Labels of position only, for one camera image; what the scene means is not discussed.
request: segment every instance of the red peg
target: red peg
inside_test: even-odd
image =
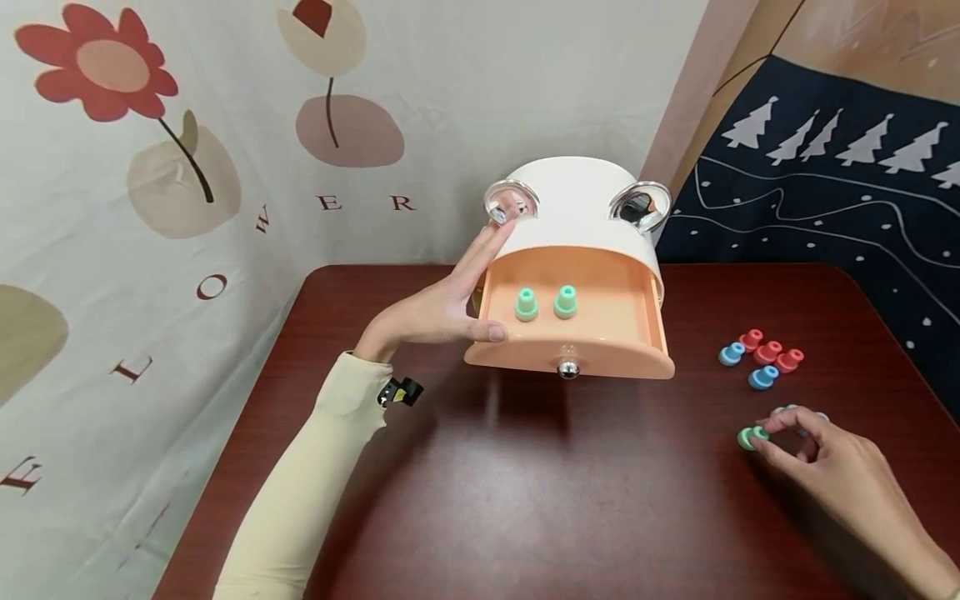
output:
[[[760,340],[763,339],[763,332],[759,329],[751,329],[750,331],[744,333],[740,336],[740,344],[743,344],[743,347],[747,349],[747,353],[753,352],[760,345]]]
[[[780,372],[794,372],[800,366],[800,361],[804,360],[804,354],[793,348],[777,356],[774,365]]]
[[[754,360],[756,360],[756,363],[759,365],[769,365],[777,360],[777,355],[781,352],[783,352],[783,346],[780,345],[780,342],[771,340],[756,349],[756,352],[754,352]]]

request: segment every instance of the floral curtain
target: floral curtain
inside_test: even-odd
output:
[[[755,3],[7,2],[0,595],[149,598],[306,274],[451,261],[535,158],[671,177]]]

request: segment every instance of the flower stem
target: flower stem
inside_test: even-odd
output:
[[[330,97],[333,95],[333,78],[330,78],[330,85],[326,87],[326,128],[330,130],[330,139],[333,140],[333,147],[340,148],[337,143],[337,133],[333,130],[333,115],[330,114]]]
[[[197,179],[200,180],[200,187],[204,189],[204,198],[206,199],[207,204],[213,204],[213,192],[210,191],[210,184],[206,181],[204,177],[204,172],[200,170],[200,165],[197,164],[197,161],[194,159],[193,155],[183,147],[183,143],[180,142],[180,139],[175,133],[170,129],[166,122],[162,118],[158,118],[157,121],[160,122],[160,125],[163,129],[173,138],[174,142],[177,143],[177,146],[180,148],[180,151],[183,152],[183,155],[186,156],[186,159],[190,161],[190,166],[193,167],[193,172],[197,174]]]

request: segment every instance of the dark red table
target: dark red table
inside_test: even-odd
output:
[[[447,272],[307,278],[155,598],[209,597],[338,353]],[[402,349],[396,372],[427,391],[388,411],[306,597],[898,597],[865,551],[736,444],[741,427],[790,402],[876,441],[960,558],[960,431],[849,277],[822,265],[670,265],[663,277],[671,381],[563,382],[468,366],[466,346]],[[806,353],[767,392],[748,387],[748,365],[716,359],[750,327]]]

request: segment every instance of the beige sleeve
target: beige sleeve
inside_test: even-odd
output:
[[[247,511],[214,600],[300,600],[333,512],[384,409],[390,365],[343,353],[317,404]]]

